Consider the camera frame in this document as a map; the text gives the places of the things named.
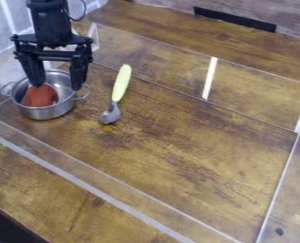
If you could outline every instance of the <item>wooden table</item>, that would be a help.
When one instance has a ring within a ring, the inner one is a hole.
[[[89,19],[300,79],[297,40],[118,0]],[[274,42],[276,51],[258,38]],[[156,63],[149,62],[148,68],[156,68]],[[117,125],[105,126],[95,119],[109,105],[115,75],[101,65],[90,67],[91,95],[65,117],[30,121],[7,101],[0,105],[0,120],[197,215],[236,240],[253,242],[296,139],[293,121],[281,116],[278,127],[273,117],[260,117],[272,119],[264,122],[204,103],[188,86],[134,78],[121,104],[125,117]],[[300,88],[296,90],[293,99],[300,106]],[[0,210],[51,242],[174,241],[2,145]]]

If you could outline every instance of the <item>spoon head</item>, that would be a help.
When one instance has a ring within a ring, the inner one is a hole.
[[[103,124],[114,123],[121,118],[121,116],[122,116],[122,113],[118,109],[117,103],[113,103],[109,110],[106,110],[103,112],[102,116],[99,117],[99,121]]]

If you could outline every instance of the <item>spoon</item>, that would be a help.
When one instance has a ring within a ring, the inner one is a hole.
[[[133,69],[129,65],[123,65],[119,69],[115,82],[114,82],[114,88],[113,88],[113,104],[99,117],[99,121],[103,124],[114,123],[121,118],[122,113],[118,109],[117,103],[121,101],[125,95],[125,91],[129,86],[129,82],[131,79]]]

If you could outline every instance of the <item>stainless steel bowl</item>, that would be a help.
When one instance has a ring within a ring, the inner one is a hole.
[[[34,120],[50,120],[66,114],[74,107],[75,102],[87,97],[77,98],[77,93],[71,89],[71,80],[69,73],[61,70],[46,71],[46,82],[55,88],[59,95],[59,102],[45,107],[30,107],[22,105],[22,99],[29,89],[29,79],[23,79],[13,85],[11,90],[7,92],[7,86],[2,88],[2,93],[10,95],[14,103],[17,104],[21,113]]]

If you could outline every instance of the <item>red food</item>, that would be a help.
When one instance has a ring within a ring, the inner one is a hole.
[[[22,99],[22,104],[30,107],[45,107],[58,102],[58,92],[49,84],[43,84],[41,87],[31,86]]]

